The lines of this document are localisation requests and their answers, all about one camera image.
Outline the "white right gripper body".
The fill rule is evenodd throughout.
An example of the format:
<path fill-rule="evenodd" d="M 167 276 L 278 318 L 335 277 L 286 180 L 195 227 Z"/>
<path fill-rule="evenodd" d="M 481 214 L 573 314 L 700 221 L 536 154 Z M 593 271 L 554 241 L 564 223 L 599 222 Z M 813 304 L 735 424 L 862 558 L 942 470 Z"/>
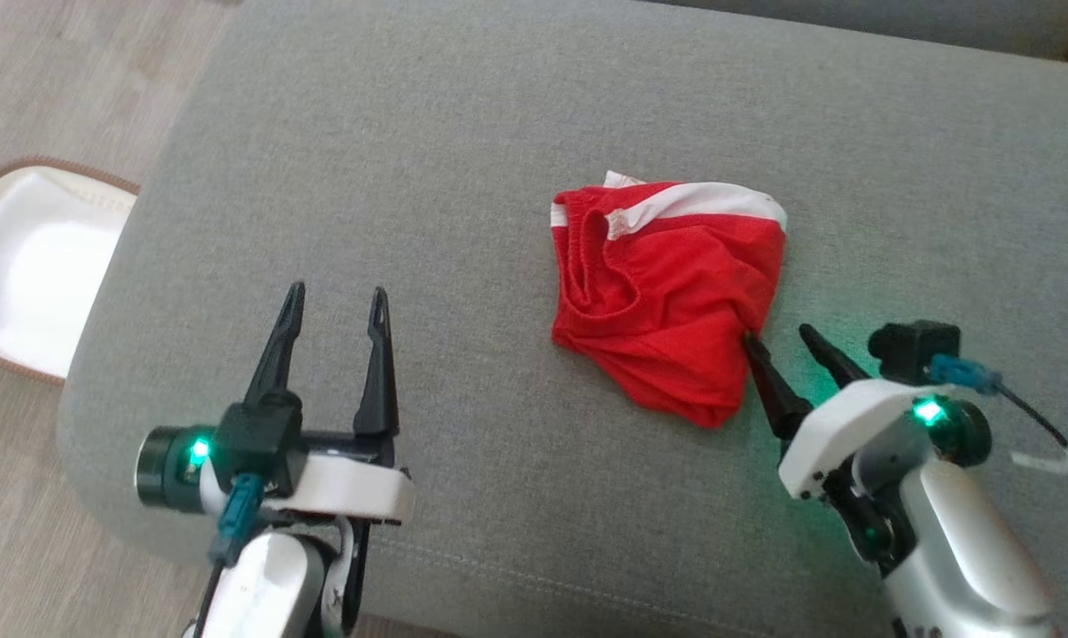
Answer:
<path fill-rule="evenodd" d="M 987 417 L 956 387 L 851 382 L 802 417 L 778 464 L 794 500 L 823 500 L 848 530 L 863 562 L 898 565 L 916 536 L 899 484 L 934 461 L 960 468 L 988 460 Z"/>

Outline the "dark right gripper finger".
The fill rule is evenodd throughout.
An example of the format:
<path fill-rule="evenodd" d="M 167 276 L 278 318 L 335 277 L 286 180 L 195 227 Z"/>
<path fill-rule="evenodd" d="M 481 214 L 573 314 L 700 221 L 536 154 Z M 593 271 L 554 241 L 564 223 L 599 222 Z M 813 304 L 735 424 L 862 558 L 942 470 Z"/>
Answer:
<path fill-rule="evenodd" d="M 813 404 L 794 392 L 755 332 L 744 333 L 743 351 L 771 432 L 780 441 L 794 441 Z"/>
<path fill-rule="evenodd" d="M 829 372 L 830 378 L 838 389 L 845 389 L 854 382 L 870 379 L 868 372 L 858 365 L 845 352 L 830 343 L 813 324 L 802 323 L 799 326 L 799 334 L 810 355 Z"/>

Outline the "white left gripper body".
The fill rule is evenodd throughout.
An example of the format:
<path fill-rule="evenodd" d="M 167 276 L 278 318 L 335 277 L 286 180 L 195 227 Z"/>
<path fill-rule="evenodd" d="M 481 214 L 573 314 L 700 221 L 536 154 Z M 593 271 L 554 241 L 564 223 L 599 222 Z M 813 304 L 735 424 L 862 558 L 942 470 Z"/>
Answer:
<path fill-rule="evenodd" d="M 213 516 L 211 576 L 189 635 L 351 635 L 371 529 L 409 522 L 415 485 L 389 439 L 295 425 L 158 427 L 141 445 L 143 505 Z"/>

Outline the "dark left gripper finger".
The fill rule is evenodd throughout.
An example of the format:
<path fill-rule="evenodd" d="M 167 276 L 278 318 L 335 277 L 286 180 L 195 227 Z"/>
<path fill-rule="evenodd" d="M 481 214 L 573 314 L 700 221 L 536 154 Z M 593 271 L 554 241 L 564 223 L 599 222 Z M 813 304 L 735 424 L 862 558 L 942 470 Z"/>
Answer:
<path fill-rule="evenodd" d="M 247 387 L 244 404 L 251 408 L 302 409 L 301 400 L 289 389 L 293 348 L 301 334 L 307 283 L 298 280 L 285 295 L 273 330 L 262 351 L 253 379 Z"/>
<path fill-rule="evenodd" d="M 367 334 L 370 360 L 361 402 L 354 417 L 354 433 L 361 439 L 394 439 L 400 431 L 400 411 L 384 287 L 376 287 L 372 296 Z"/>

